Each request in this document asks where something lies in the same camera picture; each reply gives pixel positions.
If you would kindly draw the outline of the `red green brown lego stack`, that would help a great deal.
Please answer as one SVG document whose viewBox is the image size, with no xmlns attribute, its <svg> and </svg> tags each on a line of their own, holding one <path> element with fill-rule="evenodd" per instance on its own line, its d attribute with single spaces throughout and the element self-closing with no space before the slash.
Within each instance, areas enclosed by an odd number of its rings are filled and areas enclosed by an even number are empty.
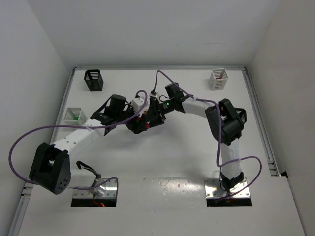
<svg viewBox="0 0 315 236">
<path fill-rule="evenodd" d="M 147 111 L 144 111 L 144 113 L 137 118 L 137 125 L 140 131 L 146 131 L 150 128 L 149 122 L 146 120 L 146 118 Z"/>
</svg>

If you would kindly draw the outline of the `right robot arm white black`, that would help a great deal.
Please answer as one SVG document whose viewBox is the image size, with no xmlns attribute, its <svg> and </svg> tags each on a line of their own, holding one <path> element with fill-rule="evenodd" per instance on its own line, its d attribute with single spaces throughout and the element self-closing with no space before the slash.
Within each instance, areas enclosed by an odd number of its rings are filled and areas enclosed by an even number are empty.
<svg viewBox="0 0 315 236">
<path fill-rule="evenodd" d="M 172 111 L 206 118 L 213 137 L 218 141 L 218 153 L 221 154 L 222 163 L 217 161 L 221 187 L 229 192 L 244 179 L 238 148 L 247 122 L 247 111 L 234 107 L 226 98 L 218 103 L 195 98 L 179 88 L 178 83 L 168 84 L 165 89 L 168 98 L 162 102 L 154 89 L 150 93 L 150 106 L 146 113 L 150 126 L 162 124 L 165 115 Z"/>
</svg>

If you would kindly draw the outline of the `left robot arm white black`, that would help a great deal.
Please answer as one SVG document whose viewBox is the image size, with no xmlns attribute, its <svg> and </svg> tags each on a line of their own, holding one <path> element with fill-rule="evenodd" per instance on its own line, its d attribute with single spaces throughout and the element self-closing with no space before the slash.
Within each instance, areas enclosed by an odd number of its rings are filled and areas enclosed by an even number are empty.
<svg viewBox="0 0 315 236">
<path fill-rule="evenodd" d="M 137 95 L 131 102 L 120 95 L 111 95 L 91 117 L 66 137 L 37 147 L 29 178 L 35 184 L 60 194 L 67 188 L 91 190 L 101 178 L 94 168 L 77 161 L 71 162 L 87 146 L 108 134 L 118 125 L 126 125 L 132 132 L 148 128 L 142 110 L 148 105 L 148 96 Z"/>
</svg>

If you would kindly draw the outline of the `white slotted container near left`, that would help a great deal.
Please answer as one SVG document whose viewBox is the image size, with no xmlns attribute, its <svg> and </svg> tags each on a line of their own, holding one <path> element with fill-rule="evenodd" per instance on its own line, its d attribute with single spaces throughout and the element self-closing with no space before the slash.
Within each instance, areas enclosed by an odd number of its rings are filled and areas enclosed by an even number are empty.
<svg viewBox="0 0 315 236">
<path fill-rule="evenodd" d="M 63 120 L 69 125 L 82 126 L 88 118 L 81 108 L 67 108 Z"/>
</svg>

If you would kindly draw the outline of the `white slotted container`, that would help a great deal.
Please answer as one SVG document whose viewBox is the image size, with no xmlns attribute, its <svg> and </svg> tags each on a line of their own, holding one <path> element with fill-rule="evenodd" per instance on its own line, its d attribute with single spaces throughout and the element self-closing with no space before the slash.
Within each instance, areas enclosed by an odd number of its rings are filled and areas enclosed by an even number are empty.
<svg viewBox="0 0 315 236">
<path fill-rule="evenodd" d="M 210 75 L 210 90 L 219 91 L 223 90 L 228 81 L 228 75 L 225 68 L 213 69 Z"/>
<path fill-rule="evenodd" d="M 88 118 L 81 108 L 67 108 L 63 120 L 69 125 L 82 126 Z"/>
</svg>

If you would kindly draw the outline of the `black slotted container far left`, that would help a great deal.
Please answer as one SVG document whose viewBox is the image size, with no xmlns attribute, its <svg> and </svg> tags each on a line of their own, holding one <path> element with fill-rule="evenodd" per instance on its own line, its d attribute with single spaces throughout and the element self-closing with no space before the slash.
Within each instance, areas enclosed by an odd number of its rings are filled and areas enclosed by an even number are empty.
<svg viewBox="0 0 315 236">
<path fill-rule="evenodd" d="M 87 70 L 85 72 L 84 81 L 91 92 L 103 90 L 104 81 L 101 72 L 98 69 Z"/>
</svg>

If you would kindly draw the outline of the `black slotted container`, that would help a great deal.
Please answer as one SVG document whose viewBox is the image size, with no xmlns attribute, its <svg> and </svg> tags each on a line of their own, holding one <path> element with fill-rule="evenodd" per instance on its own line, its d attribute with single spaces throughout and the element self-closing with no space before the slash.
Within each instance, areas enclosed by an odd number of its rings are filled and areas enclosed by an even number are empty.
<svg viewBox="0 0 315 236">
<path fill-rule="evenodd" d="M 247 122 L 247 111 L 244 108 L 235 108 L 235 110 L 240 117 L 242 124 L 244 125 Z"/>
<path fill-rule="evenodd" d="M 85 72 L 84 81 L 91 92 L 103 90 L 104 81 L 101 72 L 98 69 L 87 70 Z"/>
</svg>

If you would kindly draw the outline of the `white slotted container far right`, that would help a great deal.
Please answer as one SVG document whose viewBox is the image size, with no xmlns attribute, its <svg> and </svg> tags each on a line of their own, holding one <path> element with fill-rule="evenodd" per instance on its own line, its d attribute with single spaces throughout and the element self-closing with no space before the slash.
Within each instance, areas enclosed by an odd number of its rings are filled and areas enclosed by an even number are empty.
<svg viewBox="0 0 315 236">
<path fill-rule="evenodd" d="M 210 90 L 219 91 L 223 90 L 228 81 L 228 75 L 225 68 L 213 69 L 210 75 Z"/>
</svg>

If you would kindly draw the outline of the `black slotted container right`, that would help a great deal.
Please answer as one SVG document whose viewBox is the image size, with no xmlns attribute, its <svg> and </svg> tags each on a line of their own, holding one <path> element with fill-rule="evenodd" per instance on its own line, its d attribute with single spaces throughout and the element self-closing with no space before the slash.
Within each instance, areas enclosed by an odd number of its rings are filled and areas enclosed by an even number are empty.
<svg viewBox="0 0 315 236">
<path fill-rule="evenodd" d="M 244 108 L 235 108 L 235 110 L 240 117 L 242 124 L 244 125 L 247 122 L 247 111 Z"/>
</svg>

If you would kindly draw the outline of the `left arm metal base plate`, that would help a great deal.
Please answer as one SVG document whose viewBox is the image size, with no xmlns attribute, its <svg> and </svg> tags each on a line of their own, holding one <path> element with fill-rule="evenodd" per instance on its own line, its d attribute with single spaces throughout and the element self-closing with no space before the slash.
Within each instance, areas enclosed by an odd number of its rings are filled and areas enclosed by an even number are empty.
<svg viewBox="0 0 315 236">
<path fill-rule="evenodd" d="M 92 199 L 95 195 L 96 199 L 110 199 L 113 200 L 117 196 L 117 181 L 115 179 L 109 180 L 103 185 L 93 190 L 78 190 L 74 189 L 73 199 Z"/>
</svg>

